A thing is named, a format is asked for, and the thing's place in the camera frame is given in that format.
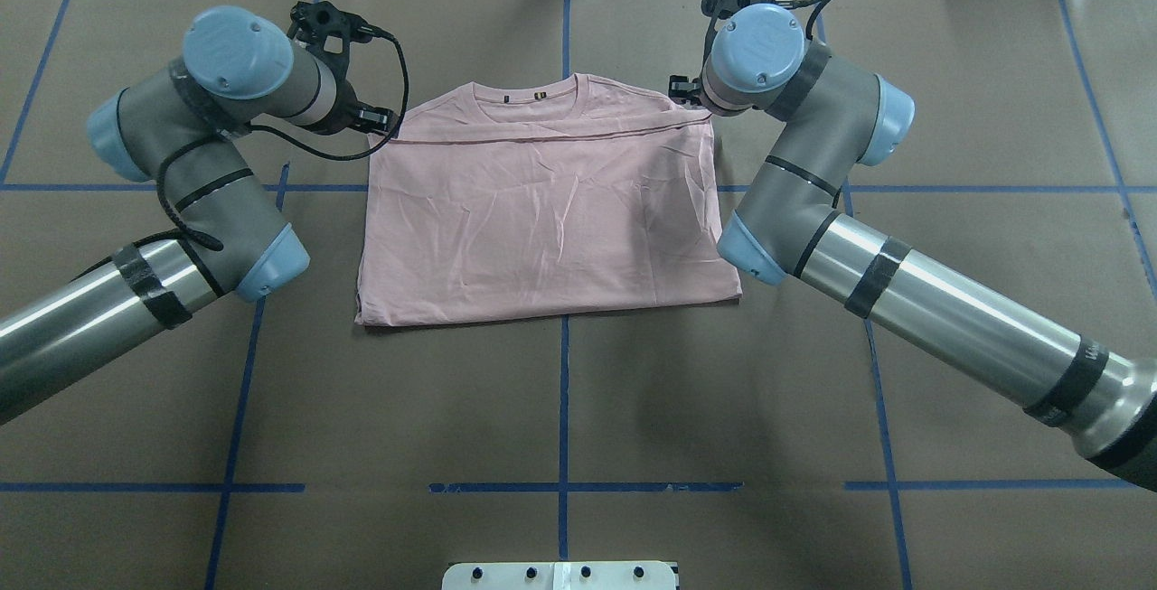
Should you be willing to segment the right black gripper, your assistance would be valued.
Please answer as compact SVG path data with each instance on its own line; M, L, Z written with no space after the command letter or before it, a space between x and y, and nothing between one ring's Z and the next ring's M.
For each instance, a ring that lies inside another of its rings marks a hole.
M705 93L703 84L699 78L691 79L681 75L669 78L670 99L690 99L690 105L705 108L712 115L716 113L716 108L710 97Z

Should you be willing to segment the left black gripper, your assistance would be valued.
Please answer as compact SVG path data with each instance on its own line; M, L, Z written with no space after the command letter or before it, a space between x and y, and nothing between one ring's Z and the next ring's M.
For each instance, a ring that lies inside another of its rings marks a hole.
M334 137L342 130L359 130L364 137L376 137L390 141L400 128L398 116L392 109L358 106L360 101L351 83L336 78L327 66L318 67L318 93L314 101L314 133Z

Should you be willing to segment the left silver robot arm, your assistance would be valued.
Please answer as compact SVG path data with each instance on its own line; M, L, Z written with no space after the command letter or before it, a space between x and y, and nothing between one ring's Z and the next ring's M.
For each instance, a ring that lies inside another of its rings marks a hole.
M294 3L286 29L215 6L191 21L176 58L90 115L96 156L149 186L165 227L3 319L3 425L218 298L255 303L305 272L305 245L238 143L265 134L332 162L383 148L410 99L359 99L352 47L373 42L393 47L408 76L395 34L327 1Z

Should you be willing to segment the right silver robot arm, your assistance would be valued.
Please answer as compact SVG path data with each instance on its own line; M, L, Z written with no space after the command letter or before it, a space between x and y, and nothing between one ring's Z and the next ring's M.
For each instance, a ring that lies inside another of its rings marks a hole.
M723 224L720 256L771 286L797 278L1154 491L1154 360L1115 354L840 211L852 167L879 165L908 137L909 94L834 54L784 5L718 0L707 19L700 74L672 78L670 95L784 124Z

